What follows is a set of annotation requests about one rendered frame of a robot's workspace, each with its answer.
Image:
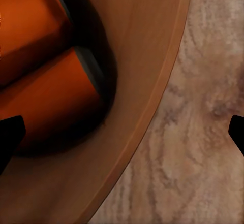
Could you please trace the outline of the trash can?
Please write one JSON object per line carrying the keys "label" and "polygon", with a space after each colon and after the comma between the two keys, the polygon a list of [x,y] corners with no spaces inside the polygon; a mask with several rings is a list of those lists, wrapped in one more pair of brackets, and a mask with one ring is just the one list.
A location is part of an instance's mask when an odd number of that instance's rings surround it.
{"label": "trash can", "polygon": [[0,175],[0,224],[88,224],[158,110],[191,0],[63,1],[75,25],[64,50],[89,48],[113,95],[105,108],[14,152]]}

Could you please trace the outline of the can of soda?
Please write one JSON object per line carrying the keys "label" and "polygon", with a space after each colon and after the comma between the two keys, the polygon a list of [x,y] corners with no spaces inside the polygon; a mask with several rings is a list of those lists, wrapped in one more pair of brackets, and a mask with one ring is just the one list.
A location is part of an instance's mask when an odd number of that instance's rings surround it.
{"label": "can of soda", "polygon": [[60,53],[74,33],[63,0],[0,0],[0,88]]}
{"label": "can of soda", "polygon": [[74,45],[0,88],[0,121],[21,115],[26,151],[110,104],[113,90],[89,48]]}

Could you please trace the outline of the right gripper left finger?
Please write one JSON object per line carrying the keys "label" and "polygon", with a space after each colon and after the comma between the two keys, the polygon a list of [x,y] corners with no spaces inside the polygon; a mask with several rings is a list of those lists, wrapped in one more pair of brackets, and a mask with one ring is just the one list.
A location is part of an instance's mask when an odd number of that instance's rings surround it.
{"label": "right gripper left finger", "polygon": [[0,121],[0,175],[26,135],[21,115]]}

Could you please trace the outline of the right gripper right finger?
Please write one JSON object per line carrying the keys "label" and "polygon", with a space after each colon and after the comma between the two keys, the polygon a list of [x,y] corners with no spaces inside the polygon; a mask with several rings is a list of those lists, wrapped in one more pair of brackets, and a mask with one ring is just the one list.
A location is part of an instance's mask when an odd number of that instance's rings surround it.
{"label": "right gripper right finger", "polygon": [[244,117],[232,116],[228,133],[244,155]]}

